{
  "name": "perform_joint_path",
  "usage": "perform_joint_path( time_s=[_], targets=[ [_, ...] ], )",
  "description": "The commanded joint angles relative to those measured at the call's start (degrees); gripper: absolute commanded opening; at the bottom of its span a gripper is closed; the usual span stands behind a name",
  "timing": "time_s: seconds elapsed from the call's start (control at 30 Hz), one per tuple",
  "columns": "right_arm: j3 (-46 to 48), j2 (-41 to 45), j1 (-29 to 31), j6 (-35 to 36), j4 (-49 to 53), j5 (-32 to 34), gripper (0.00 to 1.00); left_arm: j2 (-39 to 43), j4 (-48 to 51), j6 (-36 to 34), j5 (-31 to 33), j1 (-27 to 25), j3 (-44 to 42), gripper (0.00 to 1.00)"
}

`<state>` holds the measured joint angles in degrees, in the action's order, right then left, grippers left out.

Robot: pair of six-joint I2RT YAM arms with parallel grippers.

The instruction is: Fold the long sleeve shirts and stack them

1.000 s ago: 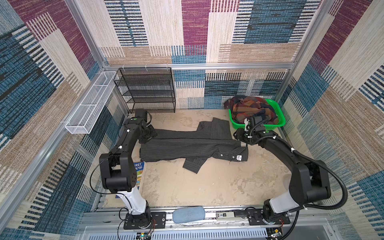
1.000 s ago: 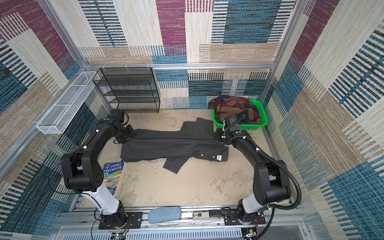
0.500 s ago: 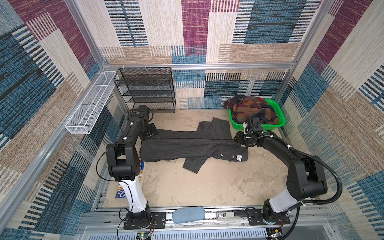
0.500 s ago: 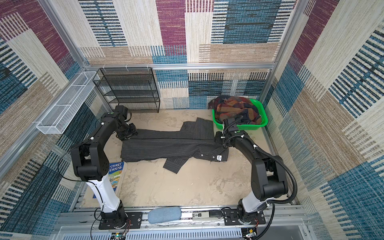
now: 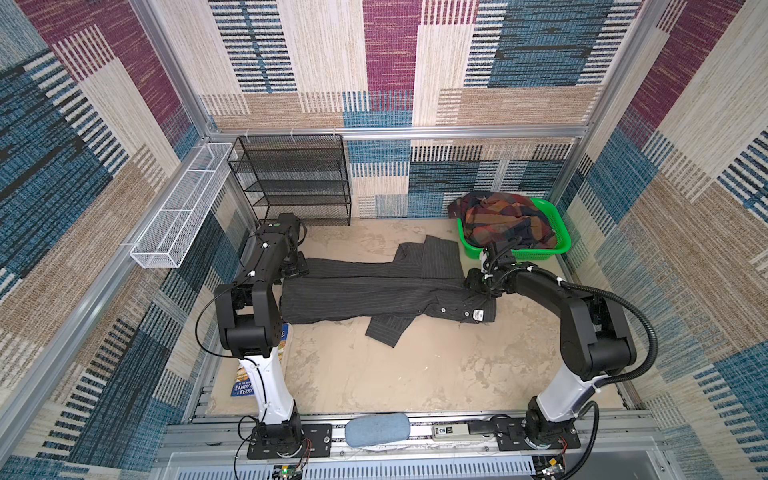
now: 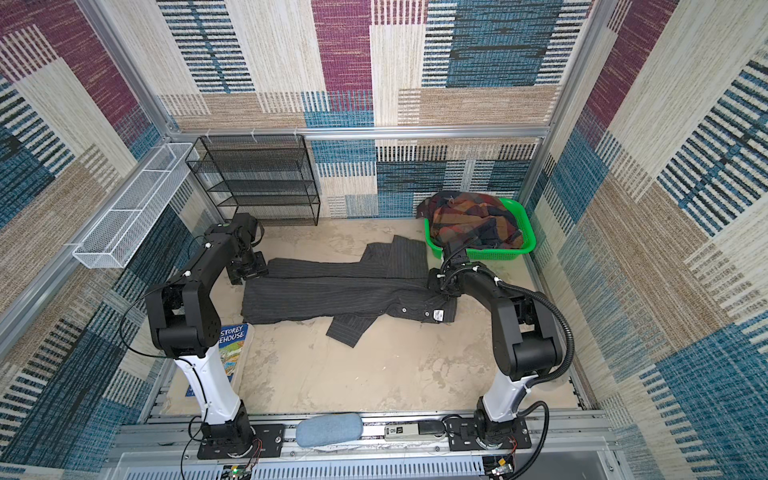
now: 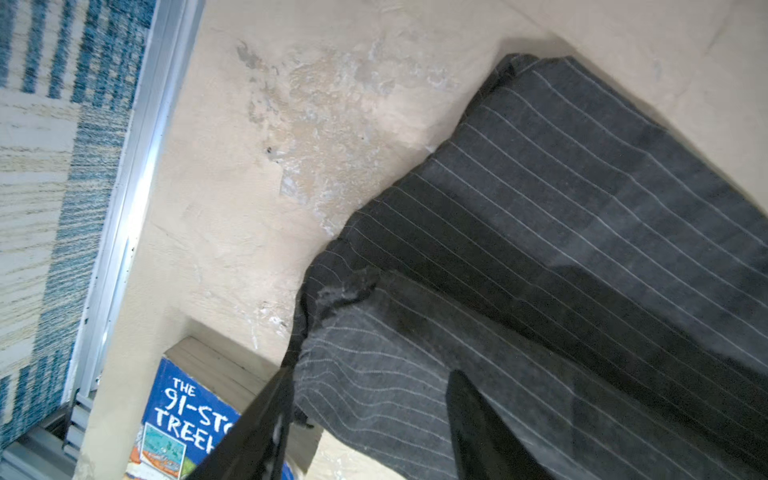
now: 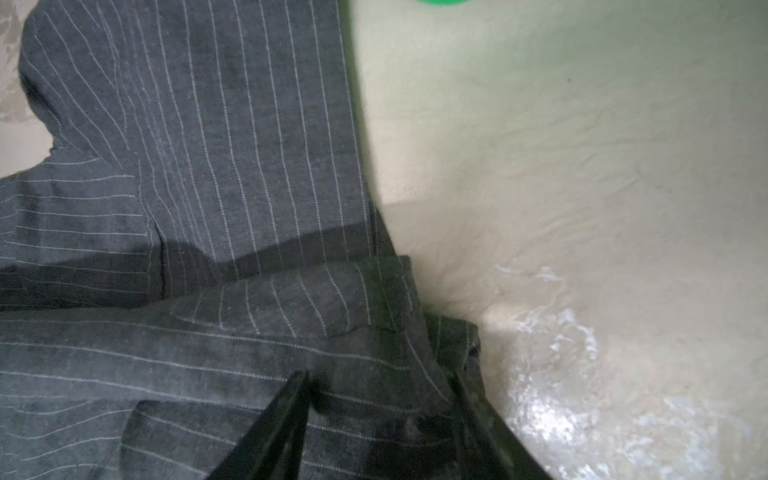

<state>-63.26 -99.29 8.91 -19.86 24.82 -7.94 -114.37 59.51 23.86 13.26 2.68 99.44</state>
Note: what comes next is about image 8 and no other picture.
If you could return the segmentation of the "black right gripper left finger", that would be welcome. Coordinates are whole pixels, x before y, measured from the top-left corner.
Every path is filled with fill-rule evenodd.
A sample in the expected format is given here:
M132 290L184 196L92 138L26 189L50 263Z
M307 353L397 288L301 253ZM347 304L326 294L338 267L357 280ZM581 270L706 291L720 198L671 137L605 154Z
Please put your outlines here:
M306 371L294 373L208 480L297 480L311 406Z

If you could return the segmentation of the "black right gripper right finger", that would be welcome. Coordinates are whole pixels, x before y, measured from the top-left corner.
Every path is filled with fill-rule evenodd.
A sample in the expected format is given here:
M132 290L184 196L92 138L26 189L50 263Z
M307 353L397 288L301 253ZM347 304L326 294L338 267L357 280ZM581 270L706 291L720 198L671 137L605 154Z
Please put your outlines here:
M447 379L454 393L452 432L462 479L551 479L472 380L458 370L449 371Z

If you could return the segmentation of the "grey pinstriped long sleeve shirt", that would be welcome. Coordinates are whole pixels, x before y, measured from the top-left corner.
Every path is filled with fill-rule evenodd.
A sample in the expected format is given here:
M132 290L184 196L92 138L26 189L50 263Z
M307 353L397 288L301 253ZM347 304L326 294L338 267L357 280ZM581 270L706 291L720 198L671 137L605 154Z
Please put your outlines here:
M335 1L41 1L53 138L1 182L1 475L203 479L311 380L303 479L456 479L446 373L369 195Z

